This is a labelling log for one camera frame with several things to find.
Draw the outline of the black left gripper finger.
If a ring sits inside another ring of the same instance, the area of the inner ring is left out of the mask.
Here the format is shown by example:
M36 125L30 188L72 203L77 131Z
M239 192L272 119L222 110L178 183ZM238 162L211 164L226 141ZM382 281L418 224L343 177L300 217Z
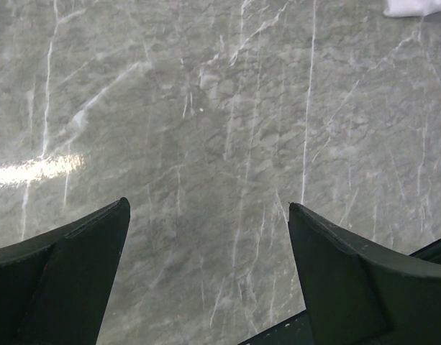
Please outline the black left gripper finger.
M129 220L120 198L0 248L0 344L95 344Z

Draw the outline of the white t-shirt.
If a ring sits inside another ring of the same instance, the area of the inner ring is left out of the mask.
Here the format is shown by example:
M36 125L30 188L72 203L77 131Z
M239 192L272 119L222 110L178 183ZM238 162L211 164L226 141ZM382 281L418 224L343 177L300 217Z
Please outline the white t-shirt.
M441 12L441 0L386 0L386 17L425 17Z

